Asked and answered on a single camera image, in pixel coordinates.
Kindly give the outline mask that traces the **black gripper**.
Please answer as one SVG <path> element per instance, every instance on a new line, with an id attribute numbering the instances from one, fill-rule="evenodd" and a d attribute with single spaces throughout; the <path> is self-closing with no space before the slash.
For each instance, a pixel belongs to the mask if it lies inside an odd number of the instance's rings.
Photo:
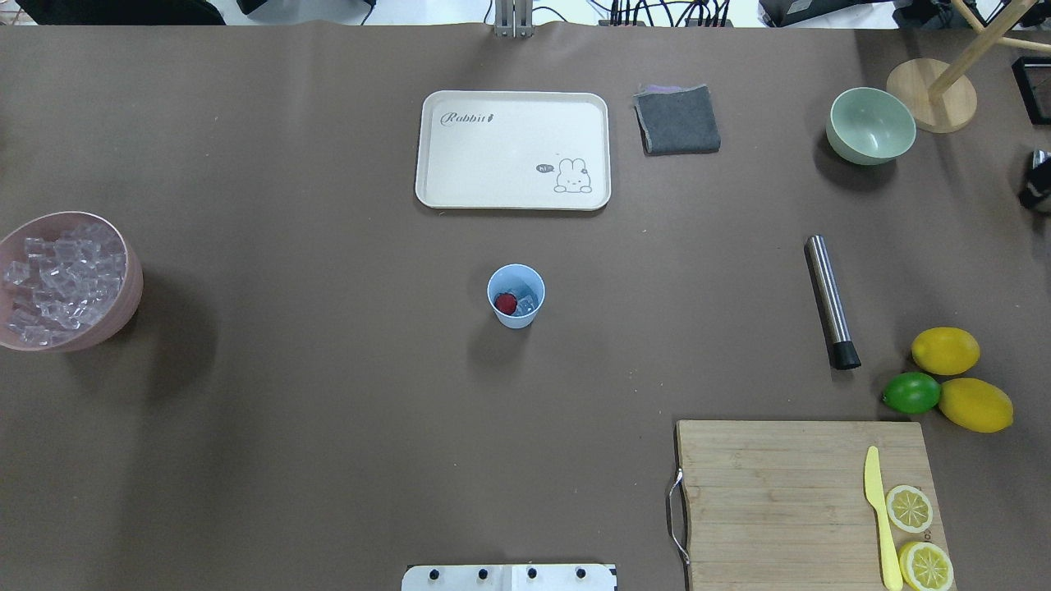
<path id="1" fill-rule="evenodd" d="M 1018 202 L 1029 212 L 1050 216 L 1050 165 L 1040 164 L 1026 172 Z"/>

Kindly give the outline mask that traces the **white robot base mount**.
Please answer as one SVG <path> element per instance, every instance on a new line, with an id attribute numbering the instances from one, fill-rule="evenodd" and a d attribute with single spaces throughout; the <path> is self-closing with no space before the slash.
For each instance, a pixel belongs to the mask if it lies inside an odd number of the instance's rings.
<path id="1" fill-rule="evenodd" d="M 615 565 L 600 562 L 425 565 L 406 569 L 401 590 L 617 590 Z"/>

